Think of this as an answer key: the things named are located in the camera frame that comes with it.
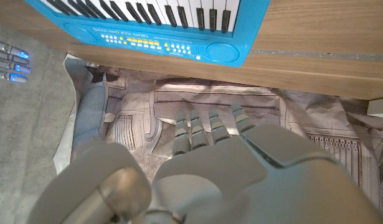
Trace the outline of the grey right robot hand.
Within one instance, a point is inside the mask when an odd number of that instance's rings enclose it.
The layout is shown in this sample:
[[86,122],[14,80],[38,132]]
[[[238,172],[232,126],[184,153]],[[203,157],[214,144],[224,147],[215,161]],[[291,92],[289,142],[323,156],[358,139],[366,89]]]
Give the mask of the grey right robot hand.
[[0,41],[0,80],[26,83],[32,71],[29,57],[25,50]]

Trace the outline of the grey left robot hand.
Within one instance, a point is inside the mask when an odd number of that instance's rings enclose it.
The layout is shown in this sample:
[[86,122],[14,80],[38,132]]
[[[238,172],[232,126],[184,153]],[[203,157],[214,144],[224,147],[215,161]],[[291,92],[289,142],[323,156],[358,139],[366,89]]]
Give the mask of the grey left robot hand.
[[238,135],[209,111],[178,114],[173,156],[149,181],[121,144],[94,144],[42,192],[29,223],[382,223],[325,150],[232,105]]

